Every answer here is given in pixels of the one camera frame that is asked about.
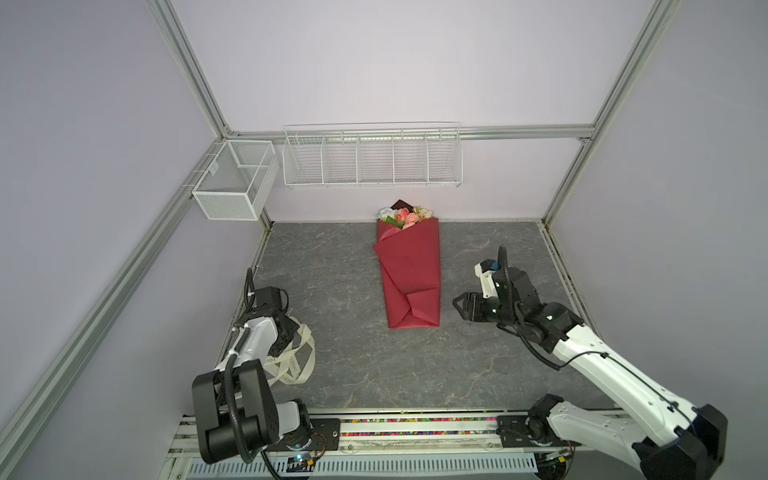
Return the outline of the cream printed ribbon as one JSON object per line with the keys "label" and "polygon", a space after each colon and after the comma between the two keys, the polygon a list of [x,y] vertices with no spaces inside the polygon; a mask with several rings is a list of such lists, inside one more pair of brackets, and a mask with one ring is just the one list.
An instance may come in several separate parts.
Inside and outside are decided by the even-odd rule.
{"label": "cream printed ribbon", "polygon": [[272,317],[276,338],[269,342],[264,364],[269,386],[305,384],[316,366],[316,345],[311,329],[283,311]]}

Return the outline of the dark red wrapping paper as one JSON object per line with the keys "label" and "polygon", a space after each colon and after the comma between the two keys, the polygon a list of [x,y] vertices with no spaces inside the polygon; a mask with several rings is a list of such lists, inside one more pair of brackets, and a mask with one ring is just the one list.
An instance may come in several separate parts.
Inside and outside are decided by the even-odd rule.
{"label": "dark red wrapping paper", "polygon": [[[403,200],[392,209],[413,206]],[[440,224],[436,217],[401,229],[396,223],[376,222],[373,249],[381,268],[381,280],[391,329],[431,328],[440,325],[441,259]]]}

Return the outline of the cream fake rose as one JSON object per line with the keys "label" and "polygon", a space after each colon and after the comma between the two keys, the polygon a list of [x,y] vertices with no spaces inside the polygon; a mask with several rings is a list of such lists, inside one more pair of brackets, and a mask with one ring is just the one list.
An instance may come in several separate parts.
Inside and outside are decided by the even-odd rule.
{"label": "cream fake rose", "polygon": [[433,217],[433,212],[424,207],[415,207],[414,213],[417,214],[422,220],[430,219]]}

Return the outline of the red pink fake rose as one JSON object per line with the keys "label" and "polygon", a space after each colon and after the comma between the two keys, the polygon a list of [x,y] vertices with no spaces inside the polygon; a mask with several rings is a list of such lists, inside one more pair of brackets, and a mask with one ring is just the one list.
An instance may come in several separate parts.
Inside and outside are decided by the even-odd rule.
{"label": "red pink fake rose", "polygon": [[394,220],[399,228],[407,229],[419,223],[422,218],[418,213],[402,208],[396,212]]}

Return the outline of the white fake flower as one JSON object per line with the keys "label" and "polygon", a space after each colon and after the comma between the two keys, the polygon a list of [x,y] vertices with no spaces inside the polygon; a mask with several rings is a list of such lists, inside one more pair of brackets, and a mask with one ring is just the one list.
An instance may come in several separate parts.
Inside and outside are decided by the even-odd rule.
{"label": "white fake flower", "polygon": [[390,224],[395,224],[398,222],[397,215],[399,213],[398,209],[392,209],[392,208],[383,208],[378,215],[378,218],[380,221]]}

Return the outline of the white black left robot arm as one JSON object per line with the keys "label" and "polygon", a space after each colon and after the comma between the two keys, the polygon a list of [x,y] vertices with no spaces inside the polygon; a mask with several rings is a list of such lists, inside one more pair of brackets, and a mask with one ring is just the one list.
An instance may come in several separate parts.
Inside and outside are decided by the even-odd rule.
{"label": "white black left robot arm", "polygon": [[313,428],[305,404],[276,402],[268,379],[267,360],[287,352],[299,330],[288,315],[287,295],[276,287],[248,289],[234,329],[224,360],[192,384],[203,461],[238,456],[248,464],[280,442],[296,448],[310,444]]}

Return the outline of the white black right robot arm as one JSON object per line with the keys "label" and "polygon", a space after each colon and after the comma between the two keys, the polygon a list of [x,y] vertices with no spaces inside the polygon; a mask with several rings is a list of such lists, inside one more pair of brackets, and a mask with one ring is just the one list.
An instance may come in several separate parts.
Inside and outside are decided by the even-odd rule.
{"label": "white black right robot arm", "polygon": [[563,304],[544,303],[526,272],[501,260],[475,267],[481,289],[453,301],[462,319],[493,323],[549,368],[572,367],[626,414],[613,420],[547,394],[513,432],[541,446],[575,442],[640,471],[647,479],[710,479],[725,457],[728,420],[695,406],[644,374]]}

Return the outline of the small white mesh basket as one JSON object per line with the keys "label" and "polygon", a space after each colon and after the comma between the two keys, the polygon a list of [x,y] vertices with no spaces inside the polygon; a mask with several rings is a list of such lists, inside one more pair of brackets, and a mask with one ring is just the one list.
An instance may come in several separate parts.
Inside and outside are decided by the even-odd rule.
{"label": "small white mesh basket", "polygon": [[279,170],[271,141],[225,140],[192,194],[209,220],[259,221]]}

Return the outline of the white perforated vent panel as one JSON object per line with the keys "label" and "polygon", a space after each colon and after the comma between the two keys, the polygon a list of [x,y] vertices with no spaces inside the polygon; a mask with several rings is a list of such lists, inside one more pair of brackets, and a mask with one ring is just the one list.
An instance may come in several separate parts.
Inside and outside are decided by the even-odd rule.
{"label": "white perforated vent panel", "polygon": [[329,455],[300,470],[296,455],[280,456],[273,468],[284,479],[340,479],[343,477],[441,477],[479,474],[534,474],[532,453],[495,452],[424,455]]}

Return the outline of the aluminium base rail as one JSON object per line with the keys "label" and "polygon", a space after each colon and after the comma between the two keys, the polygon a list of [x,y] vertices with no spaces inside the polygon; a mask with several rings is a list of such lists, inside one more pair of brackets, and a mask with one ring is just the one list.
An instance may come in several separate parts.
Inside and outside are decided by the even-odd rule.
{"label": "aluminium base rail", "polygon": [[[625,420],[621,410],[591,411],[613,420]],[[265,459],[256,458],[246,464],[239,457],[215,464],[203,461],[197,450],[196,422],[182,420],[172,447],[161,469],[162,479],[273,479],[282,478],[273,468],[272,461],[280,456],[296,455],[298,468],[315,466],[329,455],[424,455],[515,452],[532,453],[538,478],[561,478],[569,470],[575,454],[580,450],[597,451],[575,442],[555,441],[550,445],[537,445],[527,437],[513,432],[513,427],[526,421],[522,412],[458,411],[417,413],[357,413],[320,414],[312,418],[316,430],[310,445],[302,448],[285,444],[267,450]],[[404,478],[445,478],[404,477]],[[343,477],[381,478],[388,477]]]}

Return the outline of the aluminium frame profile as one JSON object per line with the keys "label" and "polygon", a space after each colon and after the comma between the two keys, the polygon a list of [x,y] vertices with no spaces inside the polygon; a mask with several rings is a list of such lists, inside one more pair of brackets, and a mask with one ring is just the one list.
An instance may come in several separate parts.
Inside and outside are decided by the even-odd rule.
{"label": "aluminium frame profile", "polygon": [[[551,224],[679,7],[680,4],[677,1],[657,1],[653,4],[627,60],[593,123],[464,127],[460,130],[459,138],[463,141],[579,139],[582,147],[543,218],[545,224]],[[28,451],[38,440],[136,288],[178,228],[189,209],[192,188],[198,178],[196,173],[191,173],[184,186],[175,192],[172,200],[153,222],[151,228],[3,429],[1,433],[2,478],[9,479],[16,473]]]}

